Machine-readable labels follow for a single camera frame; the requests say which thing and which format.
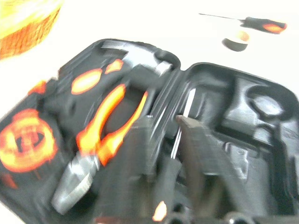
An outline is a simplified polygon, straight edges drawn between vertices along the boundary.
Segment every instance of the open tool case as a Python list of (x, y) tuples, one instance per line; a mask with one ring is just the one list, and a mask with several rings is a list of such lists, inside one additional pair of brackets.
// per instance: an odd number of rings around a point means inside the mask
[[(130, 63), (127, 46), (133, 46)], [(98, 84), (76, 90), (75, 80), (91, 72), (101, 72)], [(76, 135), (124, 81), (130, 86), (102, 137), (126, 123), (146, 91), (147, 112), (87, 194), (60, 215), (50, 202), (78, 151)], [(176, 116), (191, 91), (188, 118)], [(64, 65), (58, 80), (33, 88), (0, 122), (0, 199), (28, 224), (295, 224), (298, 125), (298, 100), (283, 86), (211, 63), (182, 71), (176, 56), (152, 45), (100, 40)], [(167, 216), (154, 222), (161, 201)]]

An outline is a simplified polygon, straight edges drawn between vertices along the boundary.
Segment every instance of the wicker basket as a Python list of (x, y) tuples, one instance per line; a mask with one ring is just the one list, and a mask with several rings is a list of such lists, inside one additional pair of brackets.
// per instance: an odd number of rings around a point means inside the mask
[(53, 27), (62, 3), (63, 0), (1, 0), (0, 59), (39, 44)]

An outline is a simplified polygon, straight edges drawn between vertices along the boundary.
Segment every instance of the white table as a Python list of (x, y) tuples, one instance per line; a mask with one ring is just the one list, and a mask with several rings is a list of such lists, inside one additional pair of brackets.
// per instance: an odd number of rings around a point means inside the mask
[[(16, 105), (41, 79), (58, 69), (92, 42), (104, 38), (142, 41), (175, 54), (183, 70), (197, 62), (211, 62), (280, 83), (299, 96), (298, 3), (293, 0), (66, 0), (49, 36), (32, 50), (0, 61), (0, 117)], [(275, 18), (288, 23), (280, 35), (244, 29), (251, 40), (243, 52), (221, 41), (239, 27), (238, 21), (207, 17), (217, 14)], [(22, 223), (0, 204), (0, 217)]]

